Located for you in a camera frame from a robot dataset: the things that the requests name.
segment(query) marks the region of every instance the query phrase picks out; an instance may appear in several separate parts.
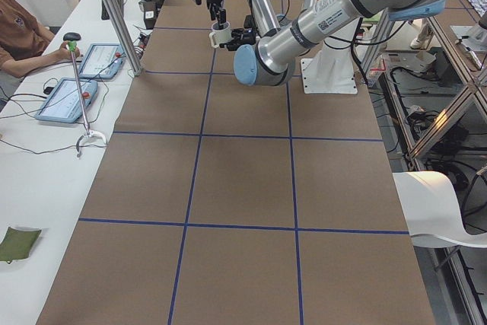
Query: person's arm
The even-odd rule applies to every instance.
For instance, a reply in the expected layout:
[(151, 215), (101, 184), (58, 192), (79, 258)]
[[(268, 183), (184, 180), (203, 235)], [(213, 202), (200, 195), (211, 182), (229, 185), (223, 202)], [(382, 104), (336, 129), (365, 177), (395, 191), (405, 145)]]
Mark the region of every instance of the person's arm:
[[(71, 53), (66, 49), (67, 44), (67, 41), (61, 43), (61, 46), (56, 51), (47, 55), (31, 57), (24, 60), (7, 60), (2, 64), (1, 69), (15, 78), (22, 78), (35, 69), (56, 64), (65, 59), (70, 60)], [(79, 49), (76, 49), (76, 56), (79, 56)]]
[(37, 22), (37, 27), (38, 27), (37, 34), (39, 36), (41, 36), (45, 40), (48, 40), (49, 42), (53, 40), (55, 36), (54, 33), (48, 30), (47, 28), (45, 28), (39, 21)]

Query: white chair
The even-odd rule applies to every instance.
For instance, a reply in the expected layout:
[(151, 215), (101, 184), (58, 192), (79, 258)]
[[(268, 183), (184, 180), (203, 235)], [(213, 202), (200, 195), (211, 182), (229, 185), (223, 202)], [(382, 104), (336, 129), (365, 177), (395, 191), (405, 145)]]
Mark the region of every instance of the white chair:
[(413, 245), (487, 247), (487, 233), (471, 235), (465, 231), (457, 195), (448, 177), (436, 171), (393, 176)]

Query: dark green pouch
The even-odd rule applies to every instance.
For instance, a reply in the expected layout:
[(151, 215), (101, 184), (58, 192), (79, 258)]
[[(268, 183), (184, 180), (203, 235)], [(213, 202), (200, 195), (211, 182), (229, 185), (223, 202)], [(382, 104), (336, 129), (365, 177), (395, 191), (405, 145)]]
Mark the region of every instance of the dark green pouch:
[(21, 231), (8, 228), (0, 244), (0, 261), (12, 263), (12, 260), (26, 259), (36, 242), (41, 230)]

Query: white table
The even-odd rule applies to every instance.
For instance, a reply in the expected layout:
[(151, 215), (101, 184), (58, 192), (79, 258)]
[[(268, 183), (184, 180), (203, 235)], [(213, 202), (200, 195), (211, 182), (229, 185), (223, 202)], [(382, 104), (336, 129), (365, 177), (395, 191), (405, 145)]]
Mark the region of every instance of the white table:
[[(134, 25), (144, 28), (138, 0), (127, 0), (124, 13), (130, 36), (135, 40), (140, 30)], [(82, 40), (78, 42), (78, 47), (81, 53), (92, 43), (118, 43), (111, 22), (102, 21), (100, 14), (100, 0), (81, 0), (46, 52), (58, 48), (67, 32), (80, 33)], [(22, 82), (17, 93), (43, 94), (43, 84), (49, 78), (62, 77), (74, 77), (72, 64), (54, 65), (30, 75)], [(107, 82), (109, 92), (98, 120), (91, 127), (108, 139), (132, 77), (130, 64), (126, 60), (117, 76)], [(90, 120), (97, 115), (105, 91), (106, 87), (99, 83), (97, 97), (88, 110)], [(17, 99), (30, 100), (21, 102), (27, 111), (36, 110), (42, 103), (35, 97)], [(0, 117), (19, 113), (22, 113), (20, 107), (9, 102)], [(0, 133), (2, 139), (11, 144), (46, 151), (74, 145), (84, 133), (84, 127), (82, 124), (42, 123), (23, 115), (0, 119)], [(93, 143), (103, 144), (101, 140), (93, 140)], [(0, 262), (0, 323), (36, 323), (103, 153), (103, 148), (84, 148), (78, 159), (76, 150), (70, 148), (34, 155), (0, 142), (0, 240), (8, 226), (43, 230), (28, 259), (14, 261), (10, 265)]]

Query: chair leg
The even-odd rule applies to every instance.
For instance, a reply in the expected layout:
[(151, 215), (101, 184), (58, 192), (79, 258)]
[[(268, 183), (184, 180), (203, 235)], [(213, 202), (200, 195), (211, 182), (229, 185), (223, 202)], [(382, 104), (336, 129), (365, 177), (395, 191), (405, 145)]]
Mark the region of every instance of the chair leg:
[(458, 245), (456, 246), (435, 268), (434, 271), (437, 272), (438, 270), (441, 269), (442, 266), (444, 266), (446, 263), (448, 263), (448, 260), (451, 259), (453, 255), (455, 255), (458, 250), (460, 250), (461, 246)]

